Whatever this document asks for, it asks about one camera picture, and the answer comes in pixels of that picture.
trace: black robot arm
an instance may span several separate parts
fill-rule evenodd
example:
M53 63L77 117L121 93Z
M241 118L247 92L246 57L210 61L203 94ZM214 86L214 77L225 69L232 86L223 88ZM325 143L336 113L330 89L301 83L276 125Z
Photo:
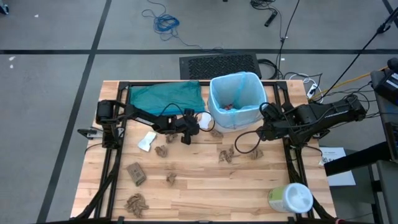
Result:
M114 114L114 107L124 109L122 114ZM116 125L122 120L133 119L146 124L159 134L183 133L181 142L191 144L191 136L199 133L199 124L193 116L194 110L185 109L181 118L175 115L156 116L134 105L125 105L116 100L102 100L98 102L95 121L103 127L103 147L117 149L120 147L119 131Z
M310 103L294 108L291 104L284 104L282 107L285 112L274 103L260 107L264 124L257 129L257 134L261 140L271 141L289 135L294 146L302 146L316 134L323 137L329 133L328 128L336 124L361 121L366 116L366 110L356 95L324 105Z

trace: plastic bottle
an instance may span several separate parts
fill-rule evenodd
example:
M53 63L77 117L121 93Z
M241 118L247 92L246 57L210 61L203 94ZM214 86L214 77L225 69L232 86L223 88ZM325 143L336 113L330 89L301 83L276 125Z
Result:
M313 196L308 187L294 183L272 189L268 202L278 212L305 213L312 208Z

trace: white paper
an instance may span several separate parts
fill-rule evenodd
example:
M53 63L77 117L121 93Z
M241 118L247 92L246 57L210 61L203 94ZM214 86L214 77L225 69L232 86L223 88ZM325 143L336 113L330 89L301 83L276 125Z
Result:
M152 131L148 131L145 137L138 143L138 147L144 151L149 152L150 144L155 139L156 133Z
M209 128L209 122L211 121L211 116L208 113L201 114L201 120L199 121L199 127L202 129Z
M320 150L323 153L322 161L319 162L320 165L346 156L346 152L342 147L320 147ZM331 175L328 177L328 182L329 186L355 185L354 176L351 171Z

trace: green towel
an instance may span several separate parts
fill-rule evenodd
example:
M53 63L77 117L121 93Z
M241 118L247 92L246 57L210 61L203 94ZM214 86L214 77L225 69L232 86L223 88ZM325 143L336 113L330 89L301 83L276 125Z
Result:
M198 81L130 87L130 104L146 112L159 115L170 103L178 105L182 112L185 108L194 109L195 113L205 111L205 102L201 97ZM176 106L170 105L163 115L171 114L181 114L181 112Z

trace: light blue trash bin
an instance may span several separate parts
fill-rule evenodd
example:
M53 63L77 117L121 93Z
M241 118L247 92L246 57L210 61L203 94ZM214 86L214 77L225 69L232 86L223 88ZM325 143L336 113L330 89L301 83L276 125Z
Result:
M268 102L267 95L254 73L239 72L210 82L208 108L219 132L242 130L262 119L259 106L263 102ZM233 109L225 110L228 105Z

